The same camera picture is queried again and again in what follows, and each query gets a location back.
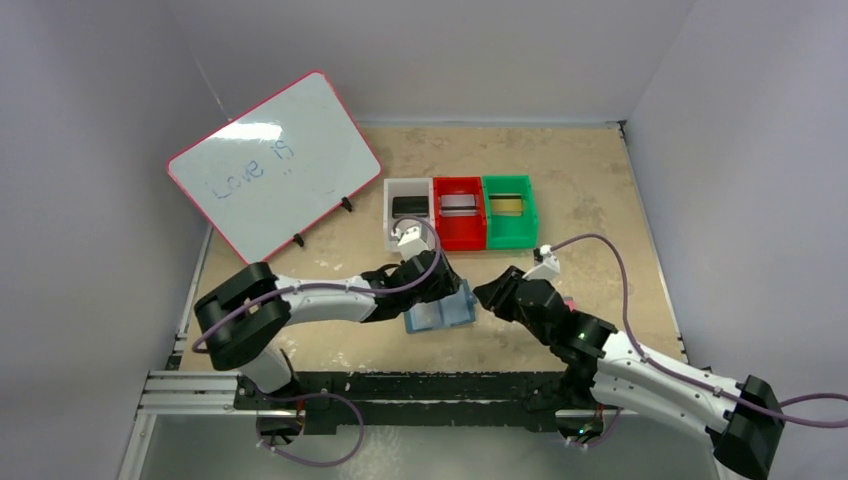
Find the blue card holder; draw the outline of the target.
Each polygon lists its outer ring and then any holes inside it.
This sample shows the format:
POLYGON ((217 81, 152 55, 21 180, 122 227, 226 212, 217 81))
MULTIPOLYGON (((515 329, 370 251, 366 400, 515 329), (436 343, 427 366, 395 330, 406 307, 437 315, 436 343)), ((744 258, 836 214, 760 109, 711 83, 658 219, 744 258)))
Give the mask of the blue card holder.
POLYGON ((417 304, 405 312, 406 333, 416 334, 472 324, 476 321, 476 302, 468 281, 463 279, 456 293, 438 301, 417 304))

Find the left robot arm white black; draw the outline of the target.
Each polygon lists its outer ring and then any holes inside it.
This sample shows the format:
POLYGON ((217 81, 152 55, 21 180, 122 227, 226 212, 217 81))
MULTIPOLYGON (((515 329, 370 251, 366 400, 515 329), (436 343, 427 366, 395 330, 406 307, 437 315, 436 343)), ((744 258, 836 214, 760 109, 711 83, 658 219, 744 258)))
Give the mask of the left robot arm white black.
POLYGON ((198 300, 201 330, 191 349, 217 371, 237 370, 261 392, 285 391, 296 374, 272 342, 288 325, 319 321, 374 323, 397 318, 418 304, 447 298, 462 281, 439 250, 343 280, 299 280, 275 275, 256 262, 198 300))

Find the silver card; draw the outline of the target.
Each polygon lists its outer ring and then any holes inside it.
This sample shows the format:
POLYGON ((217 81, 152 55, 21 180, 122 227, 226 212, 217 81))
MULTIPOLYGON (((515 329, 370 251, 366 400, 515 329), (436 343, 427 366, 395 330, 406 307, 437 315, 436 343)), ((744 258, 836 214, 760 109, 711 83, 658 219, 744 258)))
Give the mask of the silver card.
POLYGON ((478 202, 473 194, 446 194, 439 197, 439 213, 443 217, 475 216, 478 202))

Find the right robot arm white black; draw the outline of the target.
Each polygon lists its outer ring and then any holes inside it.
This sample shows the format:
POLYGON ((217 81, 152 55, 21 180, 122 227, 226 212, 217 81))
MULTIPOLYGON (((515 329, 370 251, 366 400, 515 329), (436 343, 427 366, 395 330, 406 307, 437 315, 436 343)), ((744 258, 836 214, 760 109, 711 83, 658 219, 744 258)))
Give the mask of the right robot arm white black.
POLYGON ((769 476, 785 423, 765 380, 737 381, 636 348, 612 323, 572 309, 549 281, 526 279, 514 266, 473 293, 483 309, 521 324, 565 364, 567 393, 689 434, 745 478, 769 476))

